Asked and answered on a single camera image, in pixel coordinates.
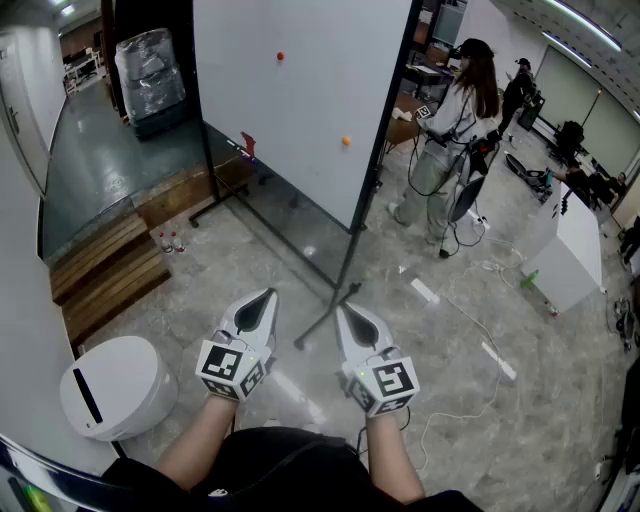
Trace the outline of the brown wooden table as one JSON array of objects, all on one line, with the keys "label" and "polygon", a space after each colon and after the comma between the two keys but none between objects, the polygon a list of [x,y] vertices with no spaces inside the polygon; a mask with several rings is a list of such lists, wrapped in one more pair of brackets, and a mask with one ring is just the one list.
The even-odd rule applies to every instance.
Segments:
[{"label": "brown wooden table", "polygon": [[411,109],[398,106],[393,108],[385,135],[387,153],[409,140],[416,140],[420,136],[422,127],[413,118],[413,114],[421,106],[423,105],[417,104],[413,105]]}]

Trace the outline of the long ceiling light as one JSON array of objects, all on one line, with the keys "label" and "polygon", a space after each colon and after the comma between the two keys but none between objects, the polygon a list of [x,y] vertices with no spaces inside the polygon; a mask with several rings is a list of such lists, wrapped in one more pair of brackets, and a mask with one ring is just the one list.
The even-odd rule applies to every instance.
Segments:
[{"label": "long ceiling light", "polygon": [[590,18],[580,13],[573,7],[569,6],[566,2],[563,2],[562,0],[544,0],[544,2],[551,7],[559,10],[565,16],[568,16],[571,20],[580,24],[582,27],[586,28],[589,32],[603,41],[614,51],[622,51],[621,44],[607,30],[593,22]]},{"label": "long ceiling light", "polygon": [[570,55],[572,58],[574,58],[577,62],[581,63],[586,68],[588,69],[592,68],[592,63],[586,57],[584,57],[581,53],[579,53],[577,50],[573,49],[568,44],[563,43],[561,40],[559,40],[557,37],[555,37],[554,35],[550,34],[547,31],[542,31],[541,34],[549,42],[551,42],[557,48],[564,51],[566,54]]}]

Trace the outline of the black desk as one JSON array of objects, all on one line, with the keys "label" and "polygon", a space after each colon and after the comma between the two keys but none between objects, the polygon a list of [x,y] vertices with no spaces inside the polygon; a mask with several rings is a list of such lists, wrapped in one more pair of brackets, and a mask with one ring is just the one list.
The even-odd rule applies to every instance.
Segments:
[{"label": "black desk", "polygon": [[403,79],[414,85],[411,95],[415,99],[441,103],[454,82],[454,74],[438,67],[406,64]]}]

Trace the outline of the white whiteboard with black frame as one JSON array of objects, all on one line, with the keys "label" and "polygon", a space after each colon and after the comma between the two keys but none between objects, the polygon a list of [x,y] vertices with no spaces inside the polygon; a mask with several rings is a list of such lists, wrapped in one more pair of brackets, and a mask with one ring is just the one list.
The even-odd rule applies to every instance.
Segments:
[{"label": "white whiteboard with black frame", "polygon": [[[193,0],[201,123],[348,234],[339,273],[325,277],[333,303],[357,291],[345,278],[420,9],[420,0]],[[256,141],[254,160],[242,132]]]}]

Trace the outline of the white cabinet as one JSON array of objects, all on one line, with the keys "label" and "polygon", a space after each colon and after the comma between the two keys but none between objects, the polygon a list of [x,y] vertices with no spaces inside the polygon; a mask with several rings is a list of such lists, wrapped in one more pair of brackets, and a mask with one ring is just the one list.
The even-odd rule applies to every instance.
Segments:
[{"label": "white cabinet", "polygon": [[602,289],[598,221],[563,182],[528,224],[518,250],[521,272],[559,314]]}]

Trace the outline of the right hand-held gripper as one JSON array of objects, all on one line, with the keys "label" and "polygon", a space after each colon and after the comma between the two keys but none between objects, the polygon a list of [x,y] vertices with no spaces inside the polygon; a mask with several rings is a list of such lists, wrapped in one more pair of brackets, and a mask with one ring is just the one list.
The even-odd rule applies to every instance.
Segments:
[{"label": "right hand-held gripper", "polygon": [[393,338],[384,320],[356,304],[339,305],[335,316],[345,395],[367,418],[406,408],[419,392],[419,382],[411,357],[391,347]]}]

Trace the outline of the plastic-wrapped grey machine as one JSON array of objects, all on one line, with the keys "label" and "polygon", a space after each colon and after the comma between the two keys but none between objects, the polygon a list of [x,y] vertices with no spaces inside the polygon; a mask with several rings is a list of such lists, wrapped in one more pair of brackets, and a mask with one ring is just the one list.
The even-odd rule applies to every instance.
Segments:
[{"label": "plastic-wrapped grey machine", "polygon": [[138,138],[187,117],[186,90],[168,29],[150,30],[119,42],[115,63],[125,110]]}]

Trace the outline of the person's black shirt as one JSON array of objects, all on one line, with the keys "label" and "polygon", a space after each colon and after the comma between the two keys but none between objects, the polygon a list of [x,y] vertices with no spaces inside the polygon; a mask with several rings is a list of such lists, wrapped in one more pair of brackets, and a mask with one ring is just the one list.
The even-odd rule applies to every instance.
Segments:
[{"label": "person's black shirt", "polygon": [[229,435],[191,490],[131,458],[102,477],[135,493],[133,512],[482,512],[455,490],[404,505],[374,486],[344,439],[290,427]]}]

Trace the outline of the white round bin with slot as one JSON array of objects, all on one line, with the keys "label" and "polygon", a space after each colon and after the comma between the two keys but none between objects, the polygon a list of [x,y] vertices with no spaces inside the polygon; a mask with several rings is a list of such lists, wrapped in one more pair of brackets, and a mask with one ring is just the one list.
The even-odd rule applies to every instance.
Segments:
[{"label": "white round bin with slot", "polygon": [[63,412],[80,435],[114,442],[162,422],[177,403],[179,387],[149,341],[122,336],[77,359],[62,376],[59,393]]}]

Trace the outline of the person's right forearm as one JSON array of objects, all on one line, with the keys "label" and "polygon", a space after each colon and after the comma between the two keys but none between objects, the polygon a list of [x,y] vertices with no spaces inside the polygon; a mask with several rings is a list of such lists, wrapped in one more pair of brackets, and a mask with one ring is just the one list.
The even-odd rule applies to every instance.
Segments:
[{"label": "person's right forearm", "polygon": [[393,414],[366,420],[369,474],[373,484],[403,504],[425,498]]}]

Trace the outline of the person's left forearm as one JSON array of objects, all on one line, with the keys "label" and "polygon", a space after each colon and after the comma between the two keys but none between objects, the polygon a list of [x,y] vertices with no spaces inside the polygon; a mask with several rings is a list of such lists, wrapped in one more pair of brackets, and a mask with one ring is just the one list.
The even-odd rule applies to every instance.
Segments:
[{"label": "person's left forearm", "polygon": [[211,471],[234,420],[238,403],[209,397],[192,423],[156,463],[156,469],[183,490],[191,490]]}]

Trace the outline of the dark blue curved frame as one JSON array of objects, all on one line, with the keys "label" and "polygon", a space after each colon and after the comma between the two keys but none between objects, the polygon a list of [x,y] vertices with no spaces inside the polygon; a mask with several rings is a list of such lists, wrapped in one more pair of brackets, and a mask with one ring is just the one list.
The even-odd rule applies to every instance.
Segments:
[{"label": "dark blue curved frame", "polygon": [[91,512],[135,512],[131,489],[61,465],[0,434],[0,467],[12,477]]}]

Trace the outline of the white door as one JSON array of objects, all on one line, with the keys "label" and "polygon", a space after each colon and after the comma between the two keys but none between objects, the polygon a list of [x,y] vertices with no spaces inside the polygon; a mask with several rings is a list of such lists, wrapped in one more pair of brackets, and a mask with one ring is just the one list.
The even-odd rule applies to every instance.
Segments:
[{"label": "white door", "polygon": [[19,77],[0,75],[0,90],[11,130],[39,192],[46,194],[49,153],[35,122]]}]

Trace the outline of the wooden steps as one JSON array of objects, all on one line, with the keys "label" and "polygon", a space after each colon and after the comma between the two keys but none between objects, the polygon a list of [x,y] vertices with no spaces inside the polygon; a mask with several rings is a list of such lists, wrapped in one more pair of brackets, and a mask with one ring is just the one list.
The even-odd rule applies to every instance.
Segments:
[{"label": "wooden steps", "polygon": [[70,242],[50,285],[73,348],[169,279],[152,230],[211,196],[209,172],[196,165],[117,201]]}]

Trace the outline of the black office chair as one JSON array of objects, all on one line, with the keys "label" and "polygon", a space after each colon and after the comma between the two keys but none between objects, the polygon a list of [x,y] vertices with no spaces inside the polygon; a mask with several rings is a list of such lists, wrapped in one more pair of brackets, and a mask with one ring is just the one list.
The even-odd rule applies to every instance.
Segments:
[{"label": "black office chair", "polygon": [[565,121],[555,134],[557,155],[561,161],[570,163],[584,140],[584,129],[576,121]]}]

